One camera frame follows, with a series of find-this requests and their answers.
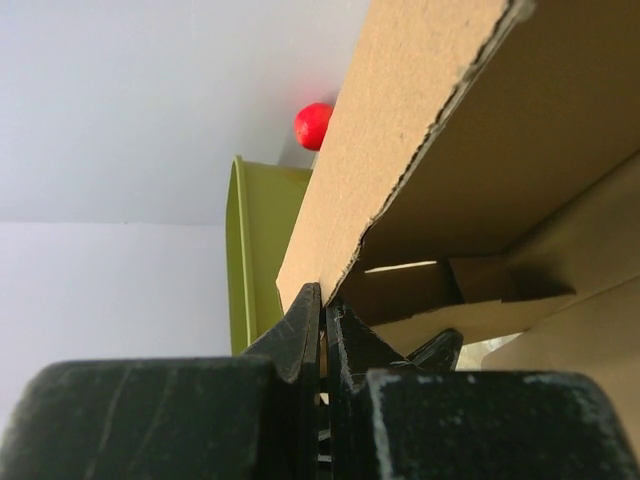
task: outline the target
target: white wall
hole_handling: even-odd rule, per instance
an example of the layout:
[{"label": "white wall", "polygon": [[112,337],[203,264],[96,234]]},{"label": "white wall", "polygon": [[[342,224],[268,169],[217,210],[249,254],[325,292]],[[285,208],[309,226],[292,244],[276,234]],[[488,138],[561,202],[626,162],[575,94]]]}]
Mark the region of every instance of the white wall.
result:
[{"label": "white wall", "polygon": [[310,163],[368,3],[0,2],[0,221],[221,224],[234,154]]},{"label": "white wall", "polygon": [[225,271],[223,227],[0,223],[0,432],[51,362],[228,355]]}]

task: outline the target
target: torn cardboard edge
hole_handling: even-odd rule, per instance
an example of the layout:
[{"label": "torn cardboard edge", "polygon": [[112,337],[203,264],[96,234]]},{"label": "torn cardboard edge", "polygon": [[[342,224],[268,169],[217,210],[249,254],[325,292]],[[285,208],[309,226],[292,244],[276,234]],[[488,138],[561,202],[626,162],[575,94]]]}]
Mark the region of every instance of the torn cardboard edge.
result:
[{"label": "torn cardboard edge", "polygon": [[367,232],[363,268],[502,252],[637,150],[638,22],[636,1],[539,0]]},{"label": "torn cardboard edge", "polygon": [[352,271],[355,264],[358,262],[358,258],[360,256],[360,252],[362,251],[363,243],[367,236],[367,233],[388,211],[398,193],[409,181],[411,175],[415,172],[422,159],[426,156],[429,147],[431,146],[437,135],[446,127],[447,121],[453,114],[456,107],[461,103],[465,94],[473,85],[473,82],[477,78],[478,74],[482,71],[484,66],[497,51],[500,43],[507,37],[507,35],[515,25],[528,20],[535,11],[535,3],[533,0],[512,0],[509,3],[509,6],[505,6],[502,17],[495,23],[493,32],[486,39],[486,42],[480,46],[475,59],[471,62],[471,64],[467,67],[466,71],[462,75],[462,80],[453,86],[451,96],[446,100],[440,111],[438,111],[433,124],[429,126],[427,132],[424,135],[422,143],[418,146],[415,153],[411,156],[411,160],[409,161],[406,170],[402,173],[402,175],[398,179],[396,186],[392,189],[392,191],[385,199],[382,208],[370,220],[369,224],[365,227],[364,231],[360,235],[356,250],[353,252],[349,263],[347,264],[346,268],[342,270],[341,276],[338,278],[336,284],[334,285],[332,291],[328,294],[326,300],[323,300],[325,304],[330,302],[336,296],[338,289],[349,275],[349,272]]},{"label": "torn cardboard edge", "polygon": [[[278,289],[285,309],[301,285],[309,281],[319,281],[325,304],[334,297],[354,266],[362,239],[371,225],[383,215],[396,192],[411,176],[431,139],[442,130],[477,73],[511,28],[531,11],[532,2],[525,0],[506,4],[495,0],[422,1],[403,4],[402,8],[374,0],[278,275]],[[390,33],[384,31],[385,27],[396,30],[393,25],[403,25],[397,32],[399,40],[381,38]],[[415,57],[413,48],[428,58]],[[393,69],[393,62],[406,66],[402,62],[411,59],[416,62],[414,73],[425,80],[423,85],[416,87],[412,79],[403,79],[401,70],[397,81],[381,81],[376,91],[368,91],[369,73]],[[465,65],[462,79],[460,65]],[[398,83],[402,82],[414,91],[415,98],[401,91],[402,85]],[[393,125],[385,128],[385,122],[380,120],[384,119],[384,112],[391,106],[402,116],[406,113],[402,108],[405,104],[414,109],[415,115],[406,115],[400,123],[414,124],[407,124],[406,131],[392,131]],[[359,124],[356,116],[364,118],[365,124]],[[376,127],[367,128],[367,122]],[[367,137],[372,132],[375,136]],[[350,192],[341,192],[333,186],[332,178],[371,175],[369,167],[376,161],[369,158],[371,152],[363,152],[362,158],[353,158],[358,154],[358,140],[364,145],[375,142],[384,146],[378,149],[377,156],[386,161],[381,163],[380,172],[373,172],[384,179],[379,185],[382,191],[389,192],[384,198],[367,197],[366,191],[371,186],[367,182],[356,183]],[[385,186],[388,179],[393,179],[393,184],[389,184],[393,188]],[[354,212],[346,203],[340,203],[345,195],[351,197],[351,206],[365,205]],[[362,196],[364,202],[353,200],[358,196]],[[317,206],[326,202],[323,198],[330,198],[331,202],[326,212],[318,212]],[[318,218],[322,225],[314,221]]]}]

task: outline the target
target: olive green bin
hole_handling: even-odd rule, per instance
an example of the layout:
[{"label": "olive green bin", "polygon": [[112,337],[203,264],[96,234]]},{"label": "olive green bin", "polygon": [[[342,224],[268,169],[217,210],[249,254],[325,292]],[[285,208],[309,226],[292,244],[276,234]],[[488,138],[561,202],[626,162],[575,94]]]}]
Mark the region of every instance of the olive green bin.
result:
[{"label": "olive green bin", "polygon": [[226,243],[234,355],[282,317],[276,277],[310,178],[308,169],[233,161]]}]

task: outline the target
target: gray wall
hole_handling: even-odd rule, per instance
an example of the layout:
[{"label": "gray wall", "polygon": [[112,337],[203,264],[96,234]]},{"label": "gray wall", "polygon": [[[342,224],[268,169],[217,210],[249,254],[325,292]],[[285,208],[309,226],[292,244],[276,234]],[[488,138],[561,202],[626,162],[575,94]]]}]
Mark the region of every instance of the gray wall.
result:
[{"label": "gray wall", "polygon": [[220,224],[233,154],[310,162],[368,1],[0,1],[0,221]]}]

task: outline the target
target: cardboard box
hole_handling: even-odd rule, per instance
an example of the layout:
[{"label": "cardboard box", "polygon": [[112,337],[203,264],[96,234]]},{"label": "cardboard box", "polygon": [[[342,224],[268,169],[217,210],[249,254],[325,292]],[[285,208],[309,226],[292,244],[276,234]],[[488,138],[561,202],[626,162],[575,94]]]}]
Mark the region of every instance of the cardboard box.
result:
[{"label": "cardboard box", "polygon": [[591,375],[640,451],[639,24],[636,0],[373,0],[284,308],[318,281],[402,353],[526,331],[484,366]]}]

